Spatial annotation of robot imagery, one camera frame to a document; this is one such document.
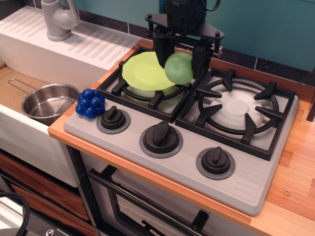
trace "faucet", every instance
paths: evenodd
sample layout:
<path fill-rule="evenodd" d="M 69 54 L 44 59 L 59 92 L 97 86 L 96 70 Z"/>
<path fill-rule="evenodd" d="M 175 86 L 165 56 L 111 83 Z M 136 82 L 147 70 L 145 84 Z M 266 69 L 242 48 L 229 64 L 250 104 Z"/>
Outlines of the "faucet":
<path fill-rule="evenodd" d="M 80 20 L 75 10 L 73 0 L 67 0 L 70 10 L 64 10 L 59 0 L 42 0 L 41 6 L 47 27 L 47 37 L 51 41 L 63 41 L 71 36 L 71 29 Z"/>

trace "wooden drawer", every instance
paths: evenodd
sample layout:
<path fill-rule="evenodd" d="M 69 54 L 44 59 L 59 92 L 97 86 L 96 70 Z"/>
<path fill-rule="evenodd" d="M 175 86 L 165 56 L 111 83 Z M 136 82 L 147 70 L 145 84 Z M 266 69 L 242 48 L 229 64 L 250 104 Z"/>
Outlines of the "wooden drawer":
<path fill-rule="evenodd" d="M 21 194 L 26 198 L 31 208 L 38 210 L 45 215 L 56 219 L 64 225 L 67 225 L 78 232 L 82 233 L 82 235 L 86 236 L 96 236 L 95 229 L 89 224 L 79 220 L 68 212 L 58 208 L 53 205 L 51 202 L 44 200 L 43 198 L 34 195 L 33 193 L 18 187 L 15 184 L 11 184 L 15 192 Z"/>
<path fill-rule="evenodd" d="M 52 200 L 81 219 L 89 221 L 87 210 L 79 193 L 70 191 L 47 176 L 31 170 L 26 164 L 0 149 L 0 168 L 11 177 L 22 182 L 30 190 Z"/>

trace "yellow-green plate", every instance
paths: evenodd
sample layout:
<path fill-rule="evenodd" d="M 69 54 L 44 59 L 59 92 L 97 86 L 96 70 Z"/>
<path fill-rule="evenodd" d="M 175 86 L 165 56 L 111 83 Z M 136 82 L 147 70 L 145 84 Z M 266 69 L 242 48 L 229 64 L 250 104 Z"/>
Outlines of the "yellow-green plate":
<path fill-rule="evenodd" d="M 123 65 L 123 78 L 134 88 L 144 91 L 163 90 L 173 85 L 158 63 L 155 52 L 143 52 Z"/>

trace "counter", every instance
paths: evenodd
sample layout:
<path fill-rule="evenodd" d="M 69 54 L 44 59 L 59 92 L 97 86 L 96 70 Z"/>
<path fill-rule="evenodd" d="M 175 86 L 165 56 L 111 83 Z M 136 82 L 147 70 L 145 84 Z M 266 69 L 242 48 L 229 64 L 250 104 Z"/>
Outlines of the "counter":
<path fill-rule="evenodd" d="M 151 48 L 152 42 L 141 40 L 122 60 L 137 47 Z M 96 89 L 118 67 L 116 64 L 91 88 Z M 267 83 L 272 80 L 278 86 L 293 90 L 300 105 L 284 146 L 278 167 L 259 215 L 250 216 L 229 207 L 180 183 L 146 169 L 110 151 L 99 148 L 68 134 L 63 129 L 65 121 L 75 112 L 72 106 L 49 128 L 51 137 L 81 152 L 102 160 L 122 171 L 130 173 L 192 204 L 232 221 L 260 235 L 312 236 L 315 232 L 315 123 L 306 121 L 315 88 L 270 74 L 250 70 L 218 59 L 212 59 L 210 67 L 222 70 L 235 69 L 237 74 Z"/>

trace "black burner grate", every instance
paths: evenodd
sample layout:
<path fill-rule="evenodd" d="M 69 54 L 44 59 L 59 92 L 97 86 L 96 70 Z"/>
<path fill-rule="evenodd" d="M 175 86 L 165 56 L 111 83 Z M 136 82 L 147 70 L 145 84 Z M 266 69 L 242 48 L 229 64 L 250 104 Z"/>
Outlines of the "black burner grate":
<path fill-rule="evenodd" d="M 147 51 L 150 50 L 140 47 L 130 57 Z M 192 88 L 196 86 L 197 81 L 194 81 L 193 84 L 188 83 L 186 85 L 177 86 L 178 89 L 168 95 L 164 95 L 163 91 L 156 91 L 153 97 L 139 96 L 128 89 L 129 84 L 122 77 L 123 65 L 126 61 L 121 62 L 119 64 L 119 68 L 117 68 L 115 72 L 111 74 L 97 89 L 103 96 L 105 96 L 106 99 L 169 123 L 174 122 L 180 109 L 184 106 L 185 101 L 187 101 L 189 95 L 191 94 Z M 179 96 L 180 99 L 171 112 L 167 113 L 159 110 L 159 105 L 163 101 L 176 96 Z"/>
<path fill-rule="evenodd" d="M 221 79 L 211 82 L 213 76 L 219 77 Z M 270 119 L 266 124 L 261 127 L 256 127 L 256 124 L 253 122 L 251 116 L 249 114 L 245 114 L 245 130 L 236 130 L 224 127 L 211 119 L 211 116 L 213 116 L 222 108 L 222 104 L 204 107 L 204 98 L 214 97 L 220 99 L 221 94 L 212 90 L 212 88 L 218 85 L 223 85 L 227 91 L 232 91 L 234 84 L 241 84 L 243 86 L 259 90 L 260 92 L 258 92 L 254 96 L 255 100 L 270 100 L 273 109 L 268 109 L 264 107 L 255 108 L 256 111 L 260 112 Z M 287 98 L 287 104 L 283 112 L 279 111 L 278 101 L 275 96 Z M 194 94 L 187 102 L 187 105 L 180 112 L 175 124 L 197 134 L 229 145 L 233 148 L 245 151 L 254 156 L 260 157 L 265 160 L 270 160 L 294 96 L 294 92 L 278 88 L 275 82 L 265 84 L 245 77 L 237 76 L 234 70 L 224 72 L 214 68 L 196 88 Z M 195 103 L 198 104 L 200 114 L 196 120 L 189 121 L 189 119 L 185 119 L 185 116 L 189 114 L 191 107 Z M 210 126 L 215 129 L 209 128 L 208 126 L 206 126 L 206 124 L 210 124 Z M 267 150 L 251 145 L 251 139 L 254 134 L 264 132 L 270 127 L 276 128 L 276 132 L 272 138 L 270 147 Z M 234 138 L 232 136 L 229 136 L 229 134 L 238 135 L 240 136 L 240 138 Z"/>

